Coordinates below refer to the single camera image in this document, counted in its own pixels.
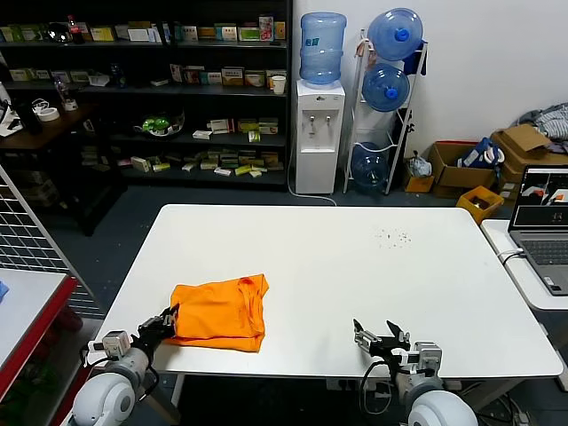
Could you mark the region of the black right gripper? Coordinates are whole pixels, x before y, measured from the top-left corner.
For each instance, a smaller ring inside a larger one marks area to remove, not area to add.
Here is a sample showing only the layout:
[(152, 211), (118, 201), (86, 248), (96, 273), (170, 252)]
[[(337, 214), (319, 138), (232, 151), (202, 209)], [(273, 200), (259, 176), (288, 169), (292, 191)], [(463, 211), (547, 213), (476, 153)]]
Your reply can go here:
[(408, 363), (411, 350), (410, 333), (389, 320), (386, 323), (393, 337), (374, 335), (354, 319), (354, 342), (362, 351), (381, 358), (389, 367), (404, 366)]

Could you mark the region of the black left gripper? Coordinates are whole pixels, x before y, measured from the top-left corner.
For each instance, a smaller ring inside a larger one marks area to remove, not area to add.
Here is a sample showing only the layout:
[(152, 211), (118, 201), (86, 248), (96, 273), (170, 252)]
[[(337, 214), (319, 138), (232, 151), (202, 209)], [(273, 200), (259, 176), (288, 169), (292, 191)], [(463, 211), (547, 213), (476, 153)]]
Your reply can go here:
[(156, 351), (166, 339), (177, 332), (179, 304), (165, 308), (160, 316), (154, 316), (138, 327), (138, 346), (143, 351)]

